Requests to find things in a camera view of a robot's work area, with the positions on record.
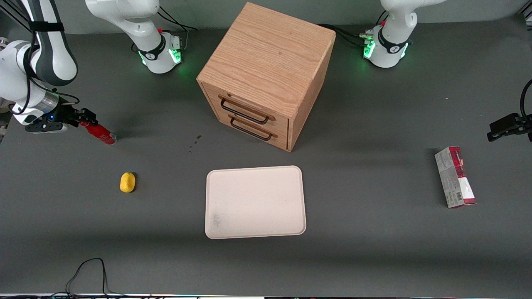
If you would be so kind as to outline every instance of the red and white box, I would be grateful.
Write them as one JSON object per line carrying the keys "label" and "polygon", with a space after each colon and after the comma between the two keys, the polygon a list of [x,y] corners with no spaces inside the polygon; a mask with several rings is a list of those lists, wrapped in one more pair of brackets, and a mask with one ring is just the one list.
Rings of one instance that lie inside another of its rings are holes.
{"label": "red and white box", "polygon": [[434,155],[442,179],[445,199],[450,209],[476,204],[473,190],[464,171],[460,146],[450,146]]}

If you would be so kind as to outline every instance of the yellow sponge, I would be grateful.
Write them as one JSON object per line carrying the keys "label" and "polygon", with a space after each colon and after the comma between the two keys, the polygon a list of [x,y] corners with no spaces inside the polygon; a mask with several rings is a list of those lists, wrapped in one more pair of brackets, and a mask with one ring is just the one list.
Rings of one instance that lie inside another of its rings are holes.
{"label": "yellow sponge", "polygon": [[135,189],[135,175],[131,172],[125,172],[120,179],[120,190],[129,193]]}

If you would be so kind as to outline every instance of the drawer handle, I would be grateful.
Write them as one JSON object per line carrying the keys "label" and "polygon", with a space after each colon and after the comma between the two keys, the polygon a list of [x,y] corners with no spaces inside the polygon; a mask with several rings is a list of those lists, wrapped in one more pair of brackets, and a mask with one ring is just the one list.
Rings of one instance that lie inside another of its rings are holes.
{"label": "drawer handle", "polygon": [[263,121],[260,121],[260,120],[258,120],[258,119],[254,119],[253,117],[249,117],[249,116],[247,116],[247,115],[245,115],[245,114],[243,114],[243,113],[240,113],[240,112],[238,112],[238,111],[236,111],[236,110],[234,110],[234,109],[231,109],[231,108],[225,106],[225,105],[224,105],[225,102],[226,102],[226,99],[223,98],[223,99],[222,99],[222,102],[220,103],[220,105],[222,106],[222,108],[223,108],[224,110],[227,110],[227,111],[229,111],[229,112],[232,112],[232,113],[234,113],[234,114],[236,114],[236,115],[238,115],[238,116],[240,116],[240,117],[243,117],[243,118],[245,118],[245,119],[247,119],[247,120],[251,120],[251,121],[256,122],[256,123],[258,123],[258,124],[265,124],[265,123],[270,119],[270,117],[266,117]]}
{"label": "drawer handle", "polygon": [[258,134],[255,134],[255,133],[253,133],[253,132],[251,132],[251,131],[248,131],[248,130],[242,128],[242,127],[237,126],[236,124],[234,124],[234,121],[235,121],[235,118],[231,118],[231,126],[232,126],[233,128],[235,128],[235,129],[237,129],[237,130],[240,130],[240,131],[242,131],[242,132],[244,132],[244,133],[247,133],[247,134],[249,134],[249,135],[251,135],[251,136],[253,136],[253,137],[256,137],[256,138],[258,138],[258,139],[260,139],[260,140],[262,140],[262,141],[268,141],[268,140],[270,140],[271,137],[273,136],[273,134],[270,133],[270,135],[269,135],[268,137],[264,138],[264,137],[262,137],[262,136],[260,136],[260,135],[258,135]]}

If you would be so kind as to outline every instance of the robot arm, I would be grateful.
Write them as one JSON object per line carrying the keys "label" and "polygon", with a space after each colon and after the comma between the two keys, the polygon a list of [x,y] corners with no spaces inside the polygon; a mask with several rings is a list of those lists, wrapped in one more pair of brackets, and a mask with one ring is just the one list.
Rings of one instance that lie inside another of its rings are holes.
{"label": "robot arm", "polygon": [[179,37],[159,32],[147,19],[159,11],[159,0],[85,0],[85,4],[94,16],[117,26],[131,38],[150,71],[166,73],[181,62]]}
{"label": "robot arm", "polygon": [[391,68],[404,57],[408,38],[418,24],[415,9],[445,2],[447,0],[381,0],[389,17],[385,25],[377,25],[366,31],[375,36],[368,41],[364,57],[381,68]]}
{"label": "robot arm", "polygon": [[33,133],[63,132],[80,121],[96,125],[96,115],[78,111],[58,94],[39,87],[33,78],[64,86],[77,75],[75,58],[68,47],[54,0],[22,0],[30,16],[32,39],[16,40],[0,48],[0,97],[14,102],[17,121]]}
{"label": "robot arm", "polygon": [[[30,65],[40,80],[53,86],[64,86],[78,74],[78,64],[65,38],[63,24],[54,0],[22,0],[30,17],[30,29],[37,34],[39,49],[33,52]],[[22,48],[23,59],[30,45]]]}

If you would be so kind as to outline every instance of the black strap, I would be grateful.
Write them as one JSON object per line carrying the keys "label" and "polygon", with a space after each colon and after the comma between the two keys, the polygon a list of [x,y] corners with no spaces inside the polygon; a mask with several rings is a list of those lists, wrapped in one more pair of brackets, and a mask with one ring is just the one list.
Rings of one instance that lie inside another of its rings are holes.
{"label": "black strap", "polygon": [[391,41],[387,41],[386,38],[384,38],[383,36],[382,28],[379,30],[378,38],[379,38],[380,44],[383,45],[384,48],[386,48],[386,51],[388,51],[389,54],[398,53],[399,50],[401,50],[408,42],[408,40],[405,40],[404,42],[400,44],[394,44]]}
{"label": "black strap", "polygon": [[148,60],[157,60],[157,57],[159,54],[161,54],[164,49],[166,48],[166,39],[163,35],[161,35],[161,42],[159,43],[159,46],[157,48],[151,50],[151,51],[142,51],[139,50],[139,52],[142,54],[142,56],[146,57]]}
{"label": "black strap", "polygon": [[30,21],[28,22],[28,25],[30,25],[31,31],[39,31],[39,32],[49,32],[49,31],[65,31],[65,27],[63,26],[63,23],[49,23],[44,21]]}
{"label": "black strap", "polygon": [[[30,47],[26,51],[29,51],[29,52],[33,53],[37,49],[39,49],[38,45],[33,45],[33,46],[30,45]],[[22,65],[24,65],[24,72],[26,72],[26,74],[28,76],[33,77],[33,78],[37,78],[37,74],[34,72],[33,68],[30,66],[30,60],[29,60],[29,57],[28,57],[28,53],[24,54],[24,57],[22,58]]]}

